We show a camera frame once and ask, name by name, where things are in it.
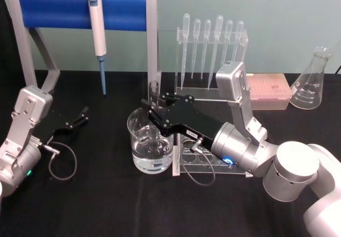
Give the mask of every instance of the micropipette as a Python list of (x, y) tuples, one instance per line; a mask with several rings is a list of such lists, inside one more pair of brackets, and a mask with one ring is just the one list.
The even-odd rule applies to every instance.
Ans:
[(226, 44), (224, 44), (224, 47), (223, 47), (222, 62), (220, 64), (220, 67), (222, 67), (224, 65), (224, 63), (225, 63), (226, 53), (228, 51), (228, 45), (230, 43), (230, 37), (231, 37), (231, 34), (232, 34), (232, 27), (233, 27), (233, 21), (232, 20), (228, 20), (227, 23), (226, 23), (225, 34), (224, 34), (224, 37), (225, 37), (225, 40), (226, 40)]
[(105, 96), (106, 89), (105, 89), (104, 61), (105, 61), (105, 55), (107, 53), (107, 47), (105, 45), (102, 0), (88, 0), (88, 4), (89, 4), (92, 35), (94, 39), (95, 54), (100, 63), (102, 90), (103, 90), (103, 95)]
[(210, 32), (211, 32), (211, 21), (206, 20), (205, 26), (204, 26), (204, 48), (202, 49), (202, 56), (201, 56), (201, 78), (202, 78), (202, 72), (204, 71), (204, 66), (205, 66), (207, 44), (208, 44), (208, 38), (209, 38)]
[(194, 40), (193, 40), (193, 52), (192, 52), (192, 79), (193, 79), (194, 66), (196, 65), (199, 33), (200, 33), (200, 20), (196, 19), (194, 20), (194, 29), (193, 29)]
[(183, 16), (183, 20), (182, 20), (183, 49), (182, 49), (182, 66), (181, 66), (181, 89), (182, 89), (183, 81), (185, 79), (187, 42), (188, 42), (189, 34), (190, 34), (190, 15), (186, 13)]
[(238, 21), (237, 28), (236, 28), (236, 43), (234, 44), (234, 48), (233, 48), (232, 61), (236, 61), (237, 50), (238, 50), (238, 46), (240, 43), (240, 38), (241, 38), (241, 33), (243, 31), (243, 28), (244, 28), (244, 22), (242, 22), (241, 20)]
[(215, 28), (214, 28), (214, 46), (213, 46), (213, 53), (212, 53), (212, 60), (211, 60), (211, 68), (209, 70), (209, 76), (208, 76), (207, 89), (209, 89), (209, 86), (211, 84), (212, 77), (213, 77), (215, 58), (217, 56), (218, 43), (219, 43), (220, 34), (222, 32), (223, 22), (224, 22), (224, 17), (219, 15), (215, 22)]

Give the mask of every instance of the conical flask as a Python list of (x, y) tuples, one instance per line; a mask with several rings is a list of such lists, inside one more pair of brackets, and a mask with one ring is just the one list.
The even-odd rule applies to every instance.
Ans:
[(291, 86), (290, 103), (301, 109), (317, 108), (322, 101), (324, 68), (331, 57), (331, 49), (316, 47), (308, 67)]

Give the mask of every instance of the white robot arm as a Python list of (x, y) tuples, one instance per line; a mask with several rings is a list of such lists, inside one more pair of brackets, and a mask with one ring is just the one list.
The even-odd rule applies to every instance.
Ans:
[(166, 94), (160, 103), (168, 106), (163, 116), (142, 100), (149, 119), (163, 136), (181, 133), (222, 161), (263, 178), (267, 193), (276, 200), (295, 200), (310, 186), (320, 198), (304, 214), (313, 237), (341, 236), (341, 163), (315, 144), (289, 141), (281, 145), (266, 141), (267, 130), (253, 116), (250, 89), (243, 62), (228, 62), (216, 74), (220, 96), (231, 107), (234, 125), (219, 122), (197, 111), (191, 95)]

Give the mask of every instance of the plastic dropper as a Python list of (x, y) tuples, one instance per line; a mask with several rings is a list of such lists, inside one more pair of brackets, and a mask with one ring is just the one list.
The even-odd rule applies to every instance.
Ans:
[(223, 47), (222, 62), (220, 64), (220, 67), (222, 67), (224, 65), (225, 60), (226, 60), (226, 53), (228, 52), (228, 46), (229, 46), (229, 43), (230, 43), (230, 37), (231, 37), (231, 34), (232, 34), (232, 28), (233, 28), (233, 21), (232, 20), (228, 20), (227, 23), (226, 23), (225, 34), (224, 34), (224, 37), (225, 37), (225, 40), (226, 40), (226, 44), (224, 44), (224, 47)]
[(182, 66), (181, 66), (181, 89), (183, 81), (185, 79), (186, 70), (186, 55), (187, 55), (187, 42), (190, 34), (190, 15), (186, 13), (182, 20), (182, 37), (183, 37), (183, 49), (182, 49)]
[(236, 61), (237, 50), (238, 50), (238, 46), (240, 43), (240, 38), (241, 38), (241, 33), (243, 31), (243, 28), (244, 28), (244, 22), (242, 22), (241, 20), (238, 21), (237, 28), (236, 28), (236, 43), (234, 44), (234, 48), (233, 48), (232, 61)]
[(202, 49), (202, 57), (201, 57), (201, 78), (202, 78), (202, 72), (204, 71), (205, 66), (205, 58), (206, 58), (206, 52), (207, 52), (207, 44), (209, 39), (209, 33), (211, 32), (211, 21), (206, 20), (205, 26), (204, 26), (204, 48)]
[(192, 79), (193, 79), (194, 66), (196, 65), (199, 33), (200, 33), (200, 20), (196, 19), (194, 20), (194, 29), (193, 29), (194, 40), (193, 40), (193, 52), (192, 52)]
[(211, 84), (212, 77), (213, 77), (215, 59), (217, 56), (218, 43), (219, 43), (220, 34), (222, 32), (223, 22), (224, 22), (224, 17), (219, 15), (215, 22), (215, 28), (214, 28), (214, 46), (213, 46), (213, 53), (212, 53), (212, 60), (211, 60), (211, 68), (209, 70), (209, 76), (208, 76), (207, 89), (209, 89), (209, 86)]

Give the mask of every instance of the pipette tip box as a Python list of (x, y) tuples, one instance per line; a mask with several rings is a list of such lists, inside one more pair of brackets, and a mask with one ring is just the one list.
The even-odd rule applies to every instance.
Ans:
[(292, 97), (282, 73), (248, 73), (253, 110), (284, 110)]

